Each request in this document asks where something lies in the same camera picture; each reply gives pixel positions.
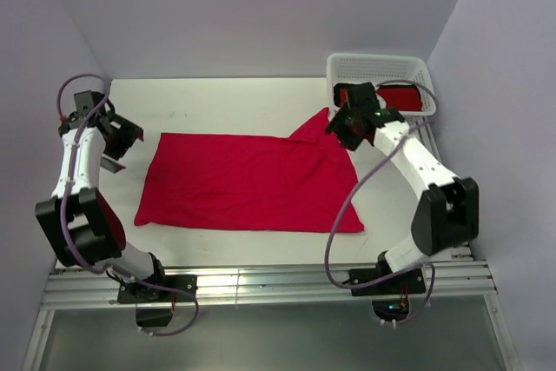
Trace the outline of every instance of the white basket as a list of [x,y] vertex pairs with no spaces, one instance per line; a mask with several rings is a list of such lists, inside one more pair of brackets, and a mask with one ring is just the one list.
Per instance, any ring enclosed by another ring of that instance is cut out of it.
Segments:
[[[401,78],[425,84],[434,93],[425,62],[415,56],[334,53],[328,57],[327,62],[330,109],[338,109],[334,105],[334,86],[337,83],[380,83]],[[420,90],[420,101],[423,103],[421,112],[400,113],[413,120],[417,117],[431,116],[436,111],[436,105],[427,92]]]

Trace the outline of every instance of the red cloth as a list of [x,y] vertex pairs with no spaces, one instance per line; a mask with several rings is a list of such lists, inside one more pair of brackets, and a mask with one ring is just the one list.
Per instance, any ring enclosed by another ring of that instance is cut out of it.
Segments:
[[389,108],[399,111],[421,112],[423,104],[420,102],[419,89],[415,86],[382,86],[376,90]]
[[[135,225],[329,232],[354,166],[323,109],[289,138],[162,133]],[[339,232],[364,229],[350,205]]]

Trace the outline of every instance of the white table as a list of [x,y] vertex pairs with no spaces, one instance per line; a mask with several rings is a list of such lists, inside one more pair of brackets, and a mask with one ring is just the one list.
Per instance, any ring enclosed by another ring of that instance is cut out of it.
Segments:
[[[124,171],[101,174],[100,190],[122,221],[129,242],[168,267],[323,262],[328,234],[135,227],[133,219],[161,132],[289,136],[328,106],[324,78],[115,80],[110,98],[120,115],[145,131],[145,142],[137,142],[121,160]],[[351,158],[361,178],[382,154],[364,143]],[[365,231],[338,234],[332,262],[375,262],[380,252],[408,234],[416,205],[409,185],[388,164],[354,199]],[[434,259],[450,261],[451,256],[445,252]]]

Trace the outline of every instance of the lavender wall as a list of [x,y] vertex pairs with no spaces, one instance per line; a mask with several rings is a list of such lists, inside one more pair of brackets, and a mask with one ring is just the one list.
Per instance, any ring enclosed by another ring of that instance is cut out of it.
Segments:
[[323,76],[330,52],[427,58],[457,0],[62,0],[113,77]]
[[488,259],[526,369],[556,364],[556,7],[459,0],[428,65],[447,163],[481,190]]
[[59,0],[0,0],[0,11],[0,369],[15,370],[54,262],[34,207],[49,198],[60,168],[57,88],[99,68]]

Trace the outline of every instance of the purple cable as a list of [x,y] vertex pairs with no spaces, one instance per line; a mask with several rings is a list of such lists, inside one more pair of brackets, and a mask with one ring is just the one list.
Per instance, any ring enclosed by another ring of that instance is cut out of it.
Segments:
[[[425,90],[427,92],[427,94],[431,97],[431,99],[434,101],[434,104],[437,106],[437,109],[438,109],[438,99],[433,94],[433,92],[427,86],[425,86],[424,84],[417,83],[417,82],[414,82],[414,81],[411,81],[411,80],[400,79],[400,80],[388,80],[388,81],[385,81],[385,82],[382,82],[382,83],[378,83],[377,87],[380,87],[380,86],[385,85],[385,84],[391,84],[391,83],[410,83],[410,84],[413,84],[413,85]],[[324,251],[324,270],[326,272],[328,280],[332,284],[334,284],[337,288],[344,288],[344,289],[347,289],[347,290],[356,290],[356,289],[361,289],[361,288],[369,288],[369,287],[373,287],[377,284],[380,284],[381,282],[386,282],[386,281],[388,281],[388,280],[390,280],[394,277],[397,277],[398,275],[403,275],[405,273],[408,273],[409,271],[413,271],[415,269],[415,266],[411,266],[411,267],[401,269],[400,271],[396,271],[394,273],[384,275],[384,276],[379,277],[379,278],[377,278],[375,280],[372,280],[370,282],[363,282],[363,283],[360,283],[360,284],[352,284],[352,285],[344,284],[342,282],[338,282],[332,276],[332,272],[330,270],[330,251],[332,249],[332,241],[334,240],[334,236],[336,235],[336,232],[338,231],[338,227],[340,226],[341,219],[345,215],[346,210],[348,210],[349,204],[351,203],[352,199],[354,198],[355,194],[359,191],[361,186],[363,184],[365,184],[365,182],[367,182],[367,180],[369,178],[374,176],[380,169],[382,169],[382,167],[384,167],[390,160],[392,160],[392,158],[403,148],[407,139],[416,130],[421,129],[422,127],[424,127],[428,124],[429,124],[428,121],[423,121],[421,123],[417,123],[415,126],[410,128],[409,131],[396,144],[394,149],[387,156],[382,158],[382,160],[380,160],[379,163],[376,164],[368,173],[366,173],[363,176],[363,178],[361,178],[357,182],[357,184],[355,184],[355,186],[352,188],[349,195],[346,197],[346,200],[341,205],[340,211],[338,212],[338,215],[336,216],[336,219],[334,220],[334,224],[332,226],[332,230],[330,231],[330,235],[328,236],[327,246],[326,246],[325,251]],[[431,297],[431,294],[433,293],[434,279],[435,279],[435,276],[436,276],[436,269],[434,268],[434,265],[432,263],[426,263],[424,265],[429,265],[430,268],[431,268],[431,273],[432,273],[431,274],[431,282],[429,284],[429,288],[428,288],[428,291],[427,291],[427,295],[425,296],[425,300],[422,302],[422,304],[419,306],[419,308],[415,311],[415,313],[408,316],[403,321],[397,322],[399,324],[406,323],[406,322],[412,320],[416,315],[418,315],[419,312],[428,304],[428,302],[430,300],[430,297]]]
[[[83,258],[83,256],[79,253],[79,249],[77,249],[77,246],[73,242],[73,239],[71,239],[71,234],[69,232],[70,228],[68,227],[68,222],[67,222],[67,218],[66,218],[66,208],[68,206],[68,199],[70,198],[71,187],[72,187],[72,184],[73,184],[73,174],[74,174],[74,170],[76,168],[77,144],[79,143],[79,139],[81,138],[81,135],[83,134],[83,132],[87,128],[87,124],[88,124],[90,118],[93,117],[93,115],[98,110],[102,109],[104,107],[104,105],[106,104],[106,102],[108,101],[108,98],[109,98],[108,85],[106,83],[106,80],[102,76],[99,76],[97,74],[92,74],[92,73],[79,74],[77,76],[73,76],[73,77],[69,78],[68,80],[66,80],[62,84],[62,87],[60,87],[60,90],[58,90],[58,96],[57,96],[57,99],[56,99],[56,107],[57,107],[57,110],[58,110],[58,114],[59,114],[60,117],[63,117],[62,106],[61,106],[61,99],[62,99],[63,91],[68,86],[68,84],[70,84],[74,80],[77,80],[79,78],[85,78],[85,77],[94,77],[94,78],[98,78],[99,80],[103,81],[104,97],[97,104],[97,106],[95,106],[86,115],[86,117],[82,120],[82,122],[79,124],[79,127],[77,128],[77,132],[76,132],[76,134],[74,136],[74,139],[73,139],[73,143],[71,145],[71,150],[69,152],[68,175],[66,177],[68,181],[66,182],[66,185],[65,185],[65,188],[64,188],[64,191],[63,191],[63,196],[62,196],[62,203],[60,205],[60,225],[62,226],[63,238],[65,239],[66,244],[68,245],[69,251],[71,252],[73,257],[76,259],[77,263],[81,267],[88,270],[89,272],[91,272],[93,274],[103,274],[108,268],[112,267],[118,274],[125,275],[127,277],[132,277],[133,275],[124,268],[110,266],[109,264],[106,264],[106,265],[104,265],[100,268],[95,268],[92,265],[90,265]],[[187,291],[183,291],[183,290],[180,290],[178,288],[169,288],[169,287],[164,287],[164,286],[158,286],[156,284],[151,284],[151,283],[146,282],[144,280],[136,279],[136,282],[143,285],[144,287],[152,288],[152,289],[155,289],[155,290],[168,291],[170,293],[184,295],[184,296],[188,297],[195,304],[195,312],[193,314],[193,317],[191,318],[190,321],[188,321],[181,328],[179,328],[175,331],[172,331],[172,332],[154,332],[154,331],[150,331],[150,330],[142,328],[142,331],[144,333],[149,334],[149,335],[153,335],[153,336],[173,336],[173,335],[180,334],[181,332],[189,329],[193,325],[197,316],[199,315],[199,309],[200,309],[199,301],[193,295],[191,295]]]

